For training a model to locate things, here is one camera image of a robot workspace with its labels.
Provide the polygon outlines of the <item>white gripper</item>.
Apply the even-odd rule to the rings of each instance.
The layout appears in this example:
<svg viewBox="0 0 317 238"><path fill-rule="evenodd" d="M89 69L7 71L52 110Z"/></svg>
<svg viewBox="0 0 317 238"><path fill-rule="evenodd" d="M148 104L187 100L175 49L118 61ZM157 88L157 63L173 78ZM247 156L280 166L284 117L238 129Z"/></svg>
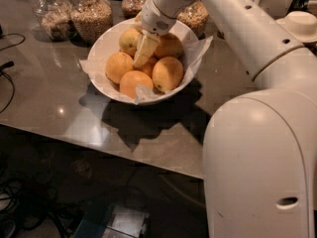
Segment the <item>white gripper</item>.
<svg viewBox="0 0 317 238"><path fill-rule="evenodd" d="M142 67L157 49L159 36L167 34L176 20L161 12L155 0L146 0L142 11L135 17L135 22L141 22L143 30L137 38L134 67Z"/></svg>

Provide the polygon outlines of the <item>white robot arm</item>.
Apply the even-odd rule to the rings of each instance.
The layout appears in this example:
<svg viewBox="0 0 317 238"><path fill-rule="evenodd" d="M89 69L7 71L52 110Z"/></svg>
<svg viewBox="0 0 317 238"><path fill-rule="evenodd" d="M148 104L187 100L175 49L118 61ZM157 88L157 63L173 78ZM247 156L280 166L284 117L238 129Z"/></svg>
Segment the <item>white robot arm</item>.
<svg viewBox="0 0 317 238"><path fill-rule="evenodd" d="M194 0L147 0L165 34ZM256 91L223 104L203 143L210 238L315 238L316 58L253 0L201 0Z"/></svg>

